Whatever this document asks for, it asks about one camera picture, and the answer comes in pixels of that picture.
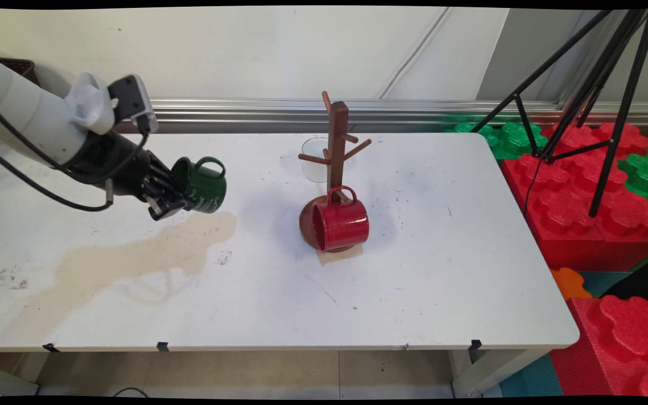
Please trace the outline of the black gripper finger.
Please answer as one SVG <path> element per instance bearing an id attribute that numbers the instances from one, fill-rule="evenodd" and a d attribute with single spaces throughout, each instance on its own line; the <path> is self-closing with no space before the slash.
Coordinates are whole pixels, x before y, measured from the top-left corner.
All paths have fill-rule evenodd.
<path id="1" fill-rule="evenodd" d="M 147 169 L 147 182 L 148 183 L 170 183 L 172 181 L 172 171 L 155 156 L 152 151 L 147 152 L 149 159 Z"/>
<path id="2" fill-rule="evenodd" d="M 159 221 L 179 211 L 190 211 L 188 200 L 171 179 L 145 179 L 144 199 L 149 204 L 149 215 Z"/>

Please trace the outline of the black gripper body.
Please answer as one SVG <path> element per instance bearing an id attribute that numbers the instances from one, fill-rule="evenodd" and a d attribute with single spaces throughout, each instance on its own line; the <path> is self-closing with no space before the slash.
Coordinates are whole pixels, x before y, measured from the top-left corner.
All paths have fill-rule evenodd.
<path id="1" fill-rule="evenodd" d="M 105 189 L 112 181 L 116 196 L 132 196 L 144 201 L 144 181 L 151 169 L 151 157 L 143 146 L 149 137 L 135 143 L 117 132 L 97 135 L 88 132 L 82 148 L 66 164 L 83 184 Z"/>

